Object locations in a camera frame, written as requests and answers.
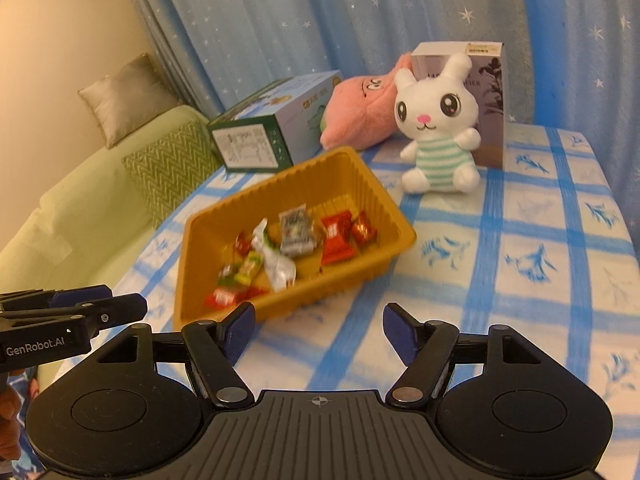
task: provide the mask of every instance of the green pillow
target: green pillow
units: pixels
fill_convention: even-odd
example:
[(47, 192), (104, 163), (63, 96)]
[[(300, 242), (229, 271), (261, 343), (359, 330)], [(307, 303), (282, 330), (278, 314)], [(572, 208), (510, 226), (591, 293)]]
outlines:
[(122, 163), (141, 191), (156, 229), (221, 165), (196, 121), (125, 156)]

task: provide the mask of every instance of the human hand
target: human hand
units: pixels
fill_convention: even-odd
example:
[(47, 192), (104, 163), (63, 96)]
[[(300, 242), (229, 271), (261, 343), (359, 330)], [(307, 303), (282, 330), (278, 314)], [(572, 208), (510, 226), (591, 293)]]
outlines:
[[(11, 372), (20, 375), (24, 370)], [(20, 458), (20, 425), (17, 415), (22, 407), (18, 393), (9, 385), (0, 393), (0, 456), (5, 460)]]

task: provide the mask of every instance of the curtain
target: curtain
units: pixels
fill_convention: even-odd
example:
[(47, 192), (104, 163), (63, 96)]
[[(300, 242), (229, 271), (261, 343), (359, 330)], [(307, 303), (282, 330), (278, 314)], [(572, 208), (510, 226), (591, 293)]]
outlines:
[(578, 130), (640, 247), (640, 0), (135, 0), (208, 116), (276, 78), (387, 72), (421, 41), (503, 41), (511, 121)]

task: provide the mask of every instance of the tray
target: tray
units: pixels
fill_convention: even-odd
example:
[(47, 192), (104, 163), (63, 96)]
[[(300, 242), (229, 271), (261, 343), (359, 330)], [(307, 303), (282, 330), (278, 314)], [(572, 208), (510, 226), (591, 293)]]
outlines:
[[(322, 269), (322, 245), (312, 254), (296, 258), (298, 275), (294, 286), (252, 300), (258, 320), (286, 314), (384, 274), (391, 260), (410, 248), (416, 239), (411, 224), (356, 151), (332, 150), (189, 218), (178, 266), (174, 329), (180, 330), (199, 319), (223, 319), (232, 309), (212, 309), (204, 304), (204, 299), (215, 289), (219, 270), (234, 257), (238, 261), (233, 250), (238, 233), (250, 235), (267, 218), (270, 237), (280, 240), (278, 214), (301, 204), (306, 204), (318, 221), (345, 209), (354, 216), (364, 210), (378, 229), (378, 236), (358, 249), (358, 256), (352, 260)], [(270, 288), (263, 270), (253, 285)]]

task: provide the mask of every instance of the blue and white checkered tablecloth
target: blue and white checkered tablecloth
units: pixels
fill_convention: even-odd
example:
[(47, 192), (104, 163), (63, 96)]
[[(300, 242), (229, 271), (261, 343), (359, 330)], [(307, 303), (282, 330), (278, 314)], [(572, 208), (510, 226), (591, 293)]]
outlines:
[[(362, 153), (416, 229), (414, 247), (388, 273), (360, 288), (258, 327), (237, 370), (264, 388), (377, 388), (404, 369), (382, 332), (382, 308), (399, 303), (418, 320), (442, 319), (462, 332), (513, 326), (608, 403), (614, 434), (599, 471), (640, 480), (640, 275), (625, 222), (581, 134), (511, 124), (504, 171), (481, 170), (475, 194), (404, 196), (399, 160), (406, 139)], [(117, 294), (146, 297), (146, 322), (172, 325), (186, 219), (266, 178), (213, 174), (162, 225)], [(99, 346), (111, 333), (100, 334)], [(60, 374), (79, 359), (63, 364)], [(159, 366), (186, 382), (178, 365)], [(454, 383), (480, 373), (459, 367)]]

